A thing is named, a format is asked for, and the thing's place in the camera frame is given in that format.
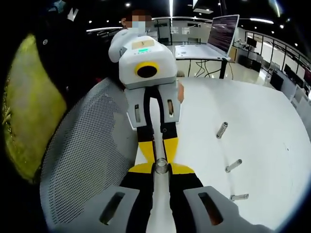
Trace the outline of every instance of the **yellow ring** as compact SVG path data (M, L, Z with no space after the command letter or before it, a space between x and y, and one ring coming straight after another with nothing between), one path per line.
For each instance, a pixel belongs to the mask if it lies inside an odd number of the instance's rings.
M139 69L140 69L140 68L143 68L143 67L154 67L154 68L156 68L156 72L159 71L159 65L158 65L158 63L156 63L156 62L141 62L141 63L137 64L137 66L135 67L135 74L136 74L137 76L139 76L139 75L138 75Z

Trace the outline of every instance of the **laptop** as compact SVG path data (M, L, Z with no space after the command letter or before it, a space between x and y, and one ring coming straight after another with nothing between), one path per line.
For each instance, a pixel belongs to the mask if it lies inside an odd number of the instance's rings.
M213 18L207 44L175 46L176 59L230 60L229 51L239 19L240 15Z

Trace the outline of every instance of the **face mask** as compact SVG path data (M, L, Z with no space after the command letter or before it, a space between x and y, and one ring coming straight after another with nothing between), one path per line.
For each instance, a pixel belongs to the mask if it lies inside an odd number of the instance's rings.
M134 33L146 34L146 22L145 21L133 21L132 27L128 28Z

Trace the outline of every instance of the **spring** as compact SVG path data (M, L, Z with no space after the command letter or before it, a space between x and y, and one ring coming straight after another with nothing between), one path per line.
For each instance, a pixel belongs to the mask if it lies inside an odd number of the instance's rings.
M218 130L218 133L216 134L216 137L217 137L218 139L222 138L222 136L223 136L225 130L227 129L227 127L228 127L228 123L227 123L227 122L224 122L224 123L222 124L222 126L220 127L220 129Z
M168 164L166 159L159 158L156 160L155 171L158 174L165 174L168 171Z
M230 196L230 200L231 201L235 201L235 200L246 200L248 199L249 195L248 194L243 194L243 195L231 195Z
M241 164L242 164L242 159L238 159L237 161L235 161L230 166L226 166L225 171L230 172L231 170L235 169L236 167L238 167Z

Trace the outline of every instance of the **gray mesh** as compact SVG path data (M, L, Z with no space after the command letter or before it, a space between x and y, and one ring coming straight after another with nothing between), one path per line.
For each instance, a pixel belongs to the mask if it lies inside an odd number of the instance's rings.
M134 165L138 142L127 107L124 93L105 79L61 122L41 173L41 205L50 230L71 222L110 185L118 186Z

